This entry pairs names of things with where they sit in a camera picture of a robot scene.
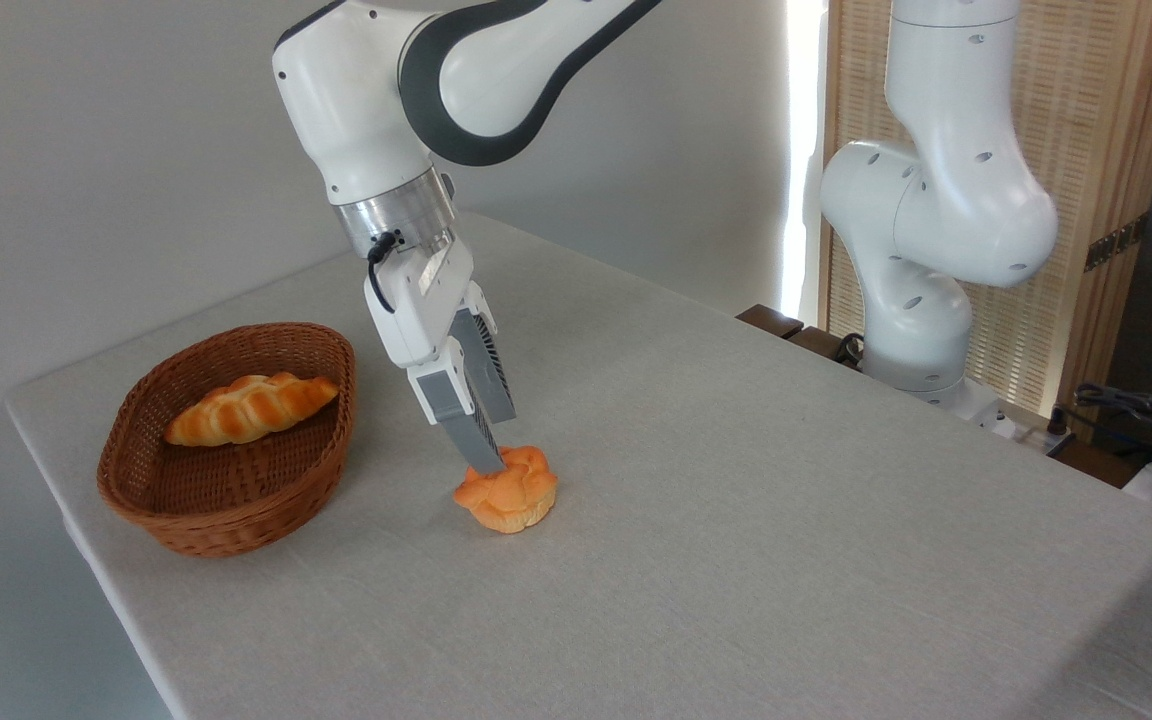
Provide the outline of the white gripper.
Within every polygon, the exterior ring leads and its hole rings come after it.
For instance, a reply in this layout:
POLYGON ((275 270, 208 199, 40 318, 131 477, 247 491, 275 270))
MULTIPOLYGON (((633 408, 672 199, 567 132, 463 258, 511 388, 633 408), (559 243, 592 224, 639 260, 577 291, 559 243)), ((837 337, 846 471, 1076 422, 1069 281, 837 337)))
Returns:
POLYGON ((379 234, 364 258, 372 323, 392 363, 406 369, 426 419, 444 427, 477 473, 503 471, 490 420, 515 419, 516 407, 467 242, 456 234, 426 243, 379 234))

